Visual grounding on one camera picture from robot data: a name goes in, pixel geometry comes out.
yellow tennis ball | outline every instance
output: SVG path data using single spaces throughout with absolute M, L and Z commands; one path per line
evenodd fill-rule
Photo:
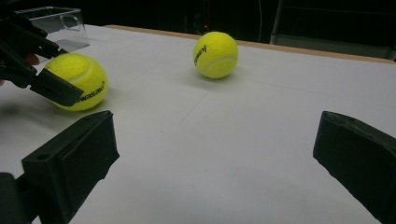
M 227 77 L 238 61 L 238 46 L 229 35 L 210 32 L 201 36 L 192 56 L 195 67 L 203 76 Z
M 70 82 L 84 92 L 72 106 L 59 106 L 70 111 L 90 109 L 98 105 L 107 94 L 108 81 L 103 67 L 93 58 L 66 53 L 49 61 L 45 67 L 54 75 Z

table edge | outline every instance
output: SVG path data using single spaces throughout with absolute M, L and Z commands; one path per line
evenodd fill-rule
M 190 38 L 190 39 L 199 39 L 201 37 L 200 35 L 183 34 L 183 33 L 162 31 L 162 30 L 152 30 L 152 29 L 147 29 L 147 28 L 122 26 L 122 25 L 117 25 L 117 24 L 104 25 L 104 27 L 111 28 L 111 29 L 139 32 L 139 33 L 147 33 L 147 34 L 154 34 L 154 35 L 169 35 L 169 36 Z M 271 49 L 271 50 L 279 50 L 279 51 L 285 51 L 285 52 L 290 52 L 290 53 L 300 53 L 300 54 L 307 54 L 307 55 L 315 55 L 315 56 L 322 56 L 322 57 L 371 62 L 371 63 L 396 64 L 396 62 L 394 62 L 392 60 L 382 59 L 382 58 L 327 52 L 327 51 L 314 50 L 314 49 L 298 49 L 298 48 L 293 48 L 293 47 L 269 45 L 269 44 L 264 44 L 264 43 L 256 43 L 256 42 L 249 42 L 249 41 L 243 41 L 243 40 L 236 40 L 236 42 L 238 43 L 238 45 L 241 45 L 241 46 L 253 47 L 253 48 L 258 48 L 258 49 Z

white table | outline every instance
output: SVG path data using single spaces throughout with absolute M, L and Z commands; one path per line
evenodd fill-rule
M 114 113 L 120 158 L 71 223 L 379 223 L 312 152 L 324 110 L 396 136 L 395 63 L 240 46 L 234 72 L 208 80 L 193 64 L 195 39 L 86 29 L 91 45 L 77 52 L 110 83 L 95 109 L 65 112 L 0 88 L 0 171 L 15 177 L 77 119 Z

dark background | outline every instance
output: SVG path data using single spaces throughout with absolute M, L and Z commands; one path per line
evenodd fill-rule
M 269 43 L 278 2 L 20 0 L 11 8 L 77 7 L 84 22 L 92 25 L 117 24 L 189 34 L 222 31 L 236 39 Z M 394 48 L 395 0 L 284 0 L 282 6 L 278 34 Z

clear plastic container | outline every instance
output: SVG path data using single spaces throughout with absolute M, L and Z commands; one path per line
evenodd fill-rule
M 73 51 L 90 45 L 79 8 L 37 7 L 16 13 L 47 32 L 47 39 L 57 43 L 62 49 Z

